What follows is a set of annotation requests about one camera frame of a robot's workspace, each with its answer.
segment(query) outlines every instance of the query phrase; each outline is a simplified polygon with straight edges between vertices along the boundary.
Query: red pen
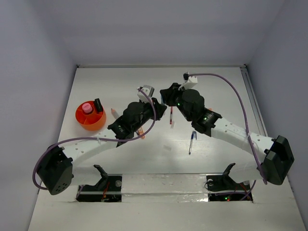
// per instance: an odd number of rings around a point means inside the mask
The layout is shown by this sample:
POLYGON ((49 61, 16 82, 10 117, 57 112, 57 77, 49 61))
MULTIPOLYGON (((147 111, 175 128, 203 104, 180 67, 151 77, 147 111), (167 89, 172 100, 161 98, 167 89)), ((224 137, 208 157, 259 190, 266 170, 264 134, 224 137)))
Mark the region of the red pen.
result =
POLYGON ((173 107, 171 106, 171 108, 170 108, 170 124, 172 124, 172 111, 173 111, 173 107))

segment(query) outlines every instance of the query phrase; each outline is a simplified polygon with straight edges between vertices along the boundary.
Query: wall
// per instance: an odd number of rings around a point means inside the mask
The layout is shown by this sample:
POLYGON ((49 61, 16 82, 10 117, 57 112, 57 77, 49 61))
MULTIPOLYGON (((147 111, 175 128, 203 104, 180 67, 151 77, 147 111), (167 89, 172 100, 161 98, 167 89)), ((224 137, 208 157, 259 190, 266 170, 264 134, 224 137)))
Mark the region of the wall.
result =
POLYGON ((249 74, 270 136, 288 138, 295 157, 289 172, 308 225, 308 1, 287 0, 249 63, 249 74))
POLYGON ((37 196, 32 169, 58 138, 76 69, 48 14, 32 4, 0 1, 2 231, 27 230, 37 196))
POLYGON ((43 0, 78 64, 244 64, 283 0, 43 0))

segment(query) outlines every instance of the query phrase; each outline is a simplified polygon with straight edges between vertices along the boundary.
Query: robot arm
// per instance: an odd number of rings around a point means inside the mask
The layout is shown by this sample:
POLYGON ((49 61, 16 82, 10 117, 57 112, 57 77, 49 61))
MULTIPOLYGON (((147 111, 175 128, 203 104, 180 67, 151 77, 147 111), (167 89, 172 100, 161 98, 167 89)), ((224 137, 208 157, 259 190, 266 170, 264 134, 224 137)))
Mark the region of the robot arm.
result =
MULTIPOLYGON (((229 122, 220 114, 205 108, 204 98, 198 91, 191 89, 196 84, 196 77, 188 77, 182 85, 173 83, 170 88, 160 90, 163 102, 168 106, 176 106, 199 133, 226 141, 252 154, 246 130, 229 122)), ((266 180, 272 184, 281 185, 294 162, 288 140, 282 136, 272 139, 255 133, 250 133, 250 138, 257 158, 262 163, 261 167, 266 180)), ((260 174, 246 174, 245 166, 232 172, 234 165, 234 163, 230 164, 221 177, 207 176, 208 179, 216 181, 212 182, 208 189, 221 191, 228 189, 227 184, 261 179, 260 174)), ((250 170, 257 173, 259 171, 255 166, 250 170)))
MULTIPOLYGON (((139 92, 139 102, 130 103, 121 117, 103 132, 94 136, 92 140, 76 142, 65 147, 55 146, 43 156, 36 168, 36 173, 51 195, 63 192, 70 185, 97 183, 106 175, 104 170, 100 166, 80 167, 80 164, 103 151, 126 143, 126 140, 132 139, 134 132, 143 124, 154 119, 154 111, 148 101, 153 95, 154 88, 145 85, 141 89, 147 97, 139 92), (82 172, 87 172, 88 177, 85 177, 82 172)), ((152 104, 156 113, 155 118, 160 120, 167 107, 159 104, 156 98, 152 98, 152 104)))

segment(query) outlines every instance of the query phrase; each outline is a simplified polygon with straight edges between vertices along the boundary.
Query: gray wall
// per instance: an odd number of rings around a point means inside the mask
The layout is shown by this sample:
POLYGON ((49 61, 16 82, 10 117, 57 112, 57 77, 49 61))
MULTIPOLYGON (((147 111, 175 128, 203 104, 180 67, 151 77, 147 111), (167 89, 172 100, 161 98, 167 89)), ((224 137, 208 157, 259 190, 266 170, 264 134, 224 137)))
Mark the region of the gray wall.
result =
POLYGON ((0 230, 27 230, 38 157, 58 138, 76 66, 48 14, 0 1, 0 230))
POLYGON ((283 0, 43 0, 78 64, 244 64, 283 0))
POLYGON ((308 225, 308 1, 287 0, 249 63, 270 136, 289 139, 295 162, 289 179, 308 225))

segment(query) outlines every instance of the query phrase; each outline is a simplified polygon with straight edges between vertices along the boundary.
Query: screw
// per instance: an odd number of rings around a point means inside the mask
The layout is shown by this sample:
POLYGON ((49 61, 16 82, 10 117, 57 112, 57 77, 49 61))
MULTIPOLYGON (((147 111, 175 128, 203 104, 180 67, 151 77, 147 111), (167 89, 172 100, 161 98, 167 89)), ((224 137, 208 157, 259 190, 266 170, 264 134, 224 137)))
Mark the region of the screw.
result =
POLYGON ((121 186, 122 186, 122 181, 117 180, 117 181, 115 182, 115 184, 116 184, 116 187, 121 187, 121 186))

